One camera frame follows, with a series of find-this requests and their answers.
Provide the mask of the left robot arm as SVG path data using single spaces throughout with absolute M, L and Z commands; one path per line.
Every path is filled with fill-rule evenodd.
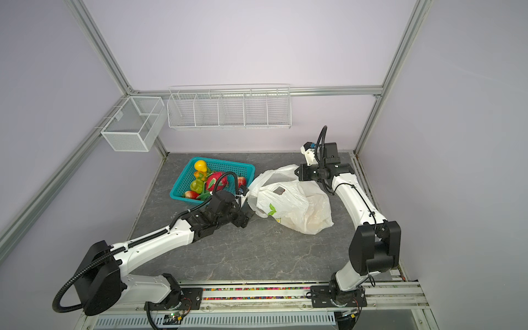
M 233 172 L 222 174 L 221 179 L 229 176 L 234 179 L 234 191 L 214 184 L 205 201 L 174 216 L 159 230 L 114 245 L 94 243 L 54 297 L 52 309 L 60 314 L 83 310 L 87 316 L 123 303 L 144 303 L 147 310 L 191 309 L 192 299 L 173 275 L 134 276 L 132 272 L 163 254 L 212 235 L 226 224 L 245 228 L 249 218 L 242 207 L 249 190 Z

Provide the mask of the white plastic bag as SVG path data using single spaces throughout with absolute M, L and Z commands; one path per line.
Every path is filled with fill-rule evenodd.
M 329 196 L 314 181 L 300 181 L 291 164 L 261 173 L 249 186 L 247 203 L 261 218 L 272 217 L 284 227 L 317 235 L 331 228 Z

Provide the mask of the teal plastic basket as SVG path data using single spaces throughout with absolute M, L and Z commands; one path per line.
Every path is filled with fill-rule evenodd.
M 186 202 L 190 205 L 199 205 L 201 203 L 200 200 L 188 199 L 184 196 L 184 193 L 190 189 L 191 183 L 195 180 L 195 163 L 200 160 L 206 162 L 208 168 L 213 172 L 232 171 L 239 177 L 245 177 L 247 185 L 250 185 L 255 178 L 256 169 L 251 164 L 201 157 L 192 158 L 184 167 L 176 183 L 174 183 L 172 190 L 170 191 L 170 197 L 172 199 L 180 202 Z

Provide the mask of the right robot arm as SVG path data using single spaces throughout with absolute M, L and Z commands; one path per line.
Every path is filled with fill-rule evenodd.
M 389 221 L 374 206 L 352 166 L 341 161 L 337 144 L 327 142 L 326 135 L 325 125 L 315 143 L 302 146 L 306 162 L 294 173 L 301 182 L 317 182 L 326 193 L 338 196 L 353 221 L 349 261 L 331 276 L 327 299 L 337 307 L 360 309 L 362 284 L 374 284 L 375 275 L 398 267 L 402 230 L 397 221 Z

